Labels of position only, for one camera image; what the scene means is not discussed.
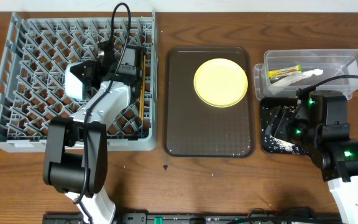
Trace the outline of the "green orange snack wrapper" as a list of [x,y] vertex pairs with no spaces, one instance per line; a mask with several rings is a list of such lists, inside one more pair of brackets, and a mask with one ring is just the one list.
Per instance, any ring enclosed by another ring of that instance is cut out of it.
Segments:
[[282,69],[278,69],[278,70],[270,70],[268,72],[268,76],[269,76],[270,80],[275,80],[282,76],[287,75],[288,73],[301,72],[301,71],[302,71],[301,65],[295,65],[295,66],[288,67],[288,68],[282,68]]

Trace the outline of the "white wrapper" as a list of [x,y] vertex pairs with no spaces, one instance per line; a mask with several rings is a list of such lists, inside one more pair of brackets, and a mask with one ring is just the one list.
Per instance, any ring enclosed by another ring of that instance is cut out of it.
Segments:
[[277,82],[273,83],[272,86],[274,87],[286,87],[291,85],[292,83],[296,83],[300,80],[304,80],[306,78],[309,78],[313,75],[319,76],[323,74],[322,69],[314,69],[314,70],[308,70],[305,72],[291,72],[289,75],[284,76],[283,78],[279,79]]

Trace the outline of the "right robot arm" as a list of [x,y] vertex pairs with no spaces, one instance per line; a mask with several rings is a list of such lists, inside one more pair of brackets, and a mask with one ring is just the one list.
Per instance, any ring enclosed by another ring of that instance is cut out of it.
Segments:
[[358,223],[358,139],[350,137],[340,91],[300,90],[296,98],[260,102],[265,152],[308,156],[321,171],[342,223]]

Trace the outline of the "light blue bowl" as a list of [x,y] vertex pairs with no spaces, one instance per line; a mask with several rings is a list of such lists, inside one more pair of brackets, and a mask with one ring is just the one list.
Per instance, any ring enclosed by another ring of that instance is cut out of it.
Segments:
[[70,63],[65,69],[65,94],[75,100],[84,100],[85,86],[71,71],[71,67],[80,64],[79,62]]

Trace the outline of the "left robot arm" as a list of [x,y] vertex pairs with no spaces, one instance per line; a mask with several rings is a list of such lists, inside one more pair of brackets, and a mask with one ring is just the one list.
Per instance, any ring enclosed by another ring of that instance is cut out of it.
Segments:
[[80,209],[86,223],[112,223],[116,206],[104,188],[108,171],[107,130],[119,113],[142,96],[147,49],[126,44],[120,58],[105,41],[95,60],[71,63],[65,70],[65,93],[83,100],[85,88],[97,93],[69,117],[48,126],[43,180]]

